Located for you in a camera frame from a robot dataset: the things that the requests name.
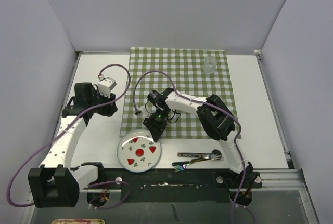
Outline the white plate with strawberries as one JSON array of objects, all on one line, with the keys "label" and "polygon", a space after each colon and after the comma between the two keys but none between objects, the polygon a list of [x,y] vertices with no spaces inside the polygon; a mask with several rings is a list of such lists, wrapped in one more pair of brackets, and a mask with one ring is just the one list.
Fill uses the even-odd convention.
[{"label": "white plate with strawberries", "polygon": [[128,171],[142,173],[152,169],[160,160],[162,147],[148,130],[138,129],[124,135],[117,147],[119,163]]}]

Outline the clear drinking glass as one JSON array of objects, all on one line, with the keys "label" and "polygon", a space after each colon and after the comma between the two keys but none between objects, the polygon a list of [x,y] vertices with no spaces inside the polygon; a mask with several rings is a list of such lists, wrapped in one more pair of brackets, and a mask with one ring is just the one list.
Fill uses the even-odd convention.
[{"label": "clear drinking glass", "polygon": [[215,56],[207,56],[204,59],[203,71],[205,76],[211,76],[217,66],[217,58]]}]

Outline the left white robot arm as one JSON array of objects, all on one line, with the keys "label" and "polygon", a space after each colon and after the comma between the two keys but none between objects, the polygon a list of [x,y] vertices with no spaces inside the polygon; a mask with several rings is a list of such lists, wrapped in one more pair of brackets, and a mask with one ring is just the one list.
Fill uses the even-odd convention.
[{"label": "left white robot arm", "polygon": [[38,168],[30,169],[28,181],[38,208],[74,207],[80,191],[88,185],[102,187],[106,174],[101,162],[84,162],[71,167],[79,138],[95,114],[111,117],[116,111],[116,81],[105,78],[96,85],[76,83],[74,96],[62,111],[59,138],[51,145]]}]

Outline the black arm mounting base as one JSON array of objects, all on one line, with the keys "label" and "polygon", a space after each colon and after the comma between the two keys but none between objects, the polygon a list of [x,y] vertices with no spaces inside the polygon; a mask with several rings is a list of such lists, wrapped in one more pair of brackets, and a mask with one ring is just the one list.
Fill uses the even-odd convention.
[{"label": "black arm mounting base", "polygon": [[242,202],[252,200],[252,190],[262,187],[259,172],[237,174],[229,169],[151,169],[134,173],[125,169],[106,168],[98,182],[109,185],[84,189],[86,200],[107,206],[126,203],[192,203],[211,201],[229,203],[237,195]]}]

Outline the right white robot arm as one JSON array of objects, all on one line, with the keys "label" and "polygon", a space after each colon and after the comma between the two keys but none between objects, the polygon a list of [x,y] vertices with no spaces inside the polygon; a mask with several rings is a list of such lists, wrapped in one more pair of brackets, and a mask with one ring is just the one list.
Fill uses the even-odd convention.
[{"label": "right white robot arm", "polygon": [[144,118],[143,125],[148,128],[154,141],[157,141],[166,129],[171,111],[192,114],[199,118],[208,137],[219,142],[233,172],[233,184],[244,187],[249,183],[253,167],[237,143],[240,132],[236,129],[241,128],[240,124],[219,96],[212,94],[201,98],[167,88],[162,93],[152,90],[147,99],[156,110]]}]

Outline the iridescent rainbow fork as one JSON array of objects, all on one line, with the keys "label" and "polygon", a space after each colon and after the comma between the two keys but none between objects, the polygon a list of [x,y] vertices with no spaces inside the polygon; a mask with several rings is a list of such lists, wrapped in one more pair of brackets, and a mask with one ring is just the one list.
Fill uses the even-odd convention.
[{"label": "iridescent rainbow fork", "polygon": [[191,161],[182,161],[182,162],[173,162],[172,166],[175,172],[184,171],[188,166],[193,165],[198,162],[209,161],[210,159],[200,158],[200,159],[193,159]]}]

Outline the silver fork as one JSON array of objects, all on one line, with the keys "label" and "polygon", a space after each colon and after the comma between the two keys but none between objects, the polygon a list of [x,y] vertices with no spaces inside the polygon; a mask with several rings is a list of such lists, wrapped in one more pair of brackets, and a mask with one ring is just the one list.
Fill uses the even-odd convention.
[{"label": "silver fork", "polygon": [[178,157],[187,157],[191,159],[210,159],[213,161],[223,161],[224,156],[218,149],[212,150],[210,153],[194,153],[194,152],[178,152]]}]

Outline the yellow rimmed tray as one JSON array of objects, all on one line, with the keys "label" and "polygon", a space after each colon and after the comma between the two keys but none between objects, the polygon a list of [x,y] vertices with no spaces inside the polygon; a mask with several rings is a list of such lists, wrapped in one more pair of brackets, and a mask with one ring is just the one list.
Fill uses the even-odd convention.
[{"label": "yellow rimmed tray", "polygon": [[105,224],[103,219],[96,218],[71,218],[71,219],[55,219],[52,224]]}]

